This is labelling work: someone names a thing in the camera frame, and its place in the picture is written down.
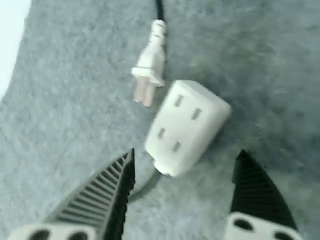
black cable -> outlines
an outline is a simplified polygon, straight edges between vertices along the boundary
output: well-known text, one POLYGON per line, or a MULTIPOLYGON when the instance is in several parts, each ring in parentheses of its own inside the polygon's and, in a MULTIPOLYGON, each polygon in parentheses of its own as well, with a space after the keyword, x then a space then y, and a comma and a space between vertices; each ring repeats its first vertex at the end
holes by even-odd
POLYGON ((162 0, 155 0, 155 4, 156 4, 156 10, 157 10, 157 19, 164 21, 165 20, 164 5, 162 0))
POLYGON ((128 203, 133 203, 143 198, 149 193, 158 183, 162 174, 157 169, 154 170, 149 180, 138 190, 132 192, 128 197, 128 203))

white extension cord outlet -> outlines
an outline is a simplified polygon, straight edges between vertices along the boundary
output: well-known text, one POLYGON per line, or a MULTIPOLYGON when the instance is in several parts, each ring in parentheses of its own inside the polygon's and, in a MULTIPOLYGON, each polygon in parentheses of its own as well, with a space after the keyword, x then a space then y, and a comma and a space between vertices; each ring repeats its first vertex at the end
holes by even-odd
POLYGON ((172 177, 189 170, 230 114, 230 105, 201 84, 176 80, 145 142, 155 168, 172 177))

hole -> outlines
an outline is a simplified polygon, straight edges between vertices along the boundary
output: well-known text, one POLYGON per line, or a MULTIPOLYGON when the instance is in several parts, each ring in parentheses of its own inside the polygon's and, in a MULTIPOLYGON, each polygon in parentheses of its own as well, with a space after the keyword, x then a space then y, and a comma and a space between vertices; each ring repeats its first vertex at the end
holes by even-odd
POLYGON ((183 98, 184 98, 184 97, 183 97, 182 95, 179 95, 178 98, 176 99, 174 105, 175 105, 176 107, 179 107, 179 106, 181 105, 181 102, 182 102, 182 99, 183 99, 183 98))
POLYGON ((244 229, 244 230, 247 230, 247 231, 253 231, 254 228, 252 227, 252 225, 246 221, 246 220, 243 220, 243 219, 237 219, 234 221, 234 225, 241 228, 241 229, 244 229))
POLYGON ((31 235, 29 240, 47 240, 49 239, 50 232, 48 230, 38 230, 31 235))
POLYGON ((166 130, 162 127, 162 128, 160 129, 160 131, 159 131, 158 138, 162 139, 162 137, 163 137, 164 134, 165 134, 165 131, 166 131, 166 130))
POLYGON ((174 152, 177 152, 177 151, 179 150, 180 146, 181 146, 180 142, 177 141, 177 142, 175 143, 175 145, 173 146, 173 151, 174 151, 174 152))
POLYGON ((279 240, 294 240, 291 236, 289 236, 288 234, 284 233, 284 232, 276 232, 274 234, 275 239, 279 239, 279 240))
POLYGON ((88 239, 88 235, 83 231, 76 232, 68 238, 68 240, 87 240, 87 239, 88 239))
POLYGON ((191 119, 192 120, 196 120, 199 117, 200 113, 201 113, 201 109, 200 108, 195 109, 195 111, 192 114, 191 119))

white plug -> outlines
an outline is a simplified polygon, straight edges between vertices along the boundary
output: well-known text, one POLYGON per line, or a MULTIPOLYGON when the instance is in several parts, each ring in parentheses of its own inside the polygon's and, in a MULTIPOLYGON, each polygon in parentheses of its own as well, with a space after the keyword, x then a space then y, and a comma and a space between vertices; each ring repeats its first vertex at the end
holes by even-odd
POLYGON ((163 20, 152 23, 149 43, 142 51, 139 60, 131 73, 137 80, 134 100, 146 107, 152 105, 156 87, 163 87, 165 67, 165 33, 166 24, 163 20))
POLYGON ((189 170, 230 115, 230 105, 201 84, 176 80, 145 142, 155 168, 172 177, 189 170))

gray carpet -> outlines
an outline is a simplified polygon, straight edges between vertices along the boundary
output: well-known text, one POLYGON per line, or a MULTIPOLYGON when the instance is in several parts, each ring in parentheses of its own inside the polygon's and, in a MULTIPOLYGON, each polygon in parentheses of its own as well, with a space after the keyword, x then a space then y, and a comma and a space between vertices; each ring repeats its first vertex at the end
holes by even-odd
POLYGON ((150 0, 33 0, 0 106, 0 236, 40 222, 98 167, 143 144, 174 79, 200 82, 233 114, 202 160, 129 206, 123 239, 221 240, 245 148, 266 167, 305 240, 320 230, 320 1, 167 0, 166 87, 132 101, 150 0))

